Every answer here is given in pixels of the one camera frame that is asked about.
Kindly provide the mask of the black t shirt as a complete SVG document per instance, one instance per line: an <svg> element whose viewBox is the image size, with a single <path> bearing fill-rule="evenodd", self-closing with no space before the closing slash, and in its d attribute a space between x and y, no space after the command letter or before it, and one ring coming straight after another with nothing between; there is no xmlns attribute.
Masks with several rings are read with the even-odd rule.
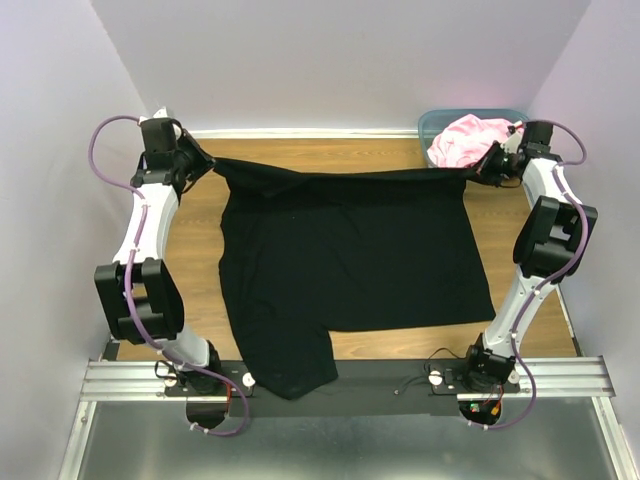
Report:
<svg viewBox="0 0 640 480"><path fill-rule="evenodd" d="M459 169L301 173L221 158L223 299L245 365L298 399L334 381L330 335L495 316Z"/></svg>

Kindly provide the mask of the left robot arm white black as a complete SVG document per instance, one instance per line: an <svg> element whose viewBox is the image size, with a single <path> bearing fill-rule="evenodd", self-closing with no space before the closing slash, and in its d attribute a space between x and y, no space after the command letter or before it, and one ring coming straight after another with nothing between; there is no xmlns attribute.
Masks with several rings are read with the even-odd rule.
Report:
<svg viewBox="0 0 640 480"><path fill-rule="evenodd" d="M219 355L187 325L183 299L165 262L182 197L215 161L164 109L133 121L143 151L132 178L121 183L97 174L128 191L133 206L122 244L110 263L96 268L94 284L114 339L146 345L159 354L157 363L167 369L160 378L169 387L216 395L227 387Z"/></svg>

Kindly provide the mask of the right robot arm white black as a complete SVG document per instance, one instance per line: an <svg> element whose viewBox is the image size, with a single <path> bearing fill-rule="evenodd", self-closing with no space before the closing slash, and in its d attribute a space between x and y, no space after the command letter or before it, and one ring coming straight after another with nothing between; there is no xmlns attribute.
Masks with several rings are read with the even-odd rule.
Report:
<svg viewBox="0 0 640 480"><path fill-rule="evenodd" d="M551 150L557 123L518 122L506 141L491 145L473 165L474 180L499 187L516 180L531 211L513 249L515 276L496 317L478 337L460 367L460 379L480 392L503 386L520 365L520 346L549 293L577 270L598 212L583 204L569 186L567 162Z"/></svg>

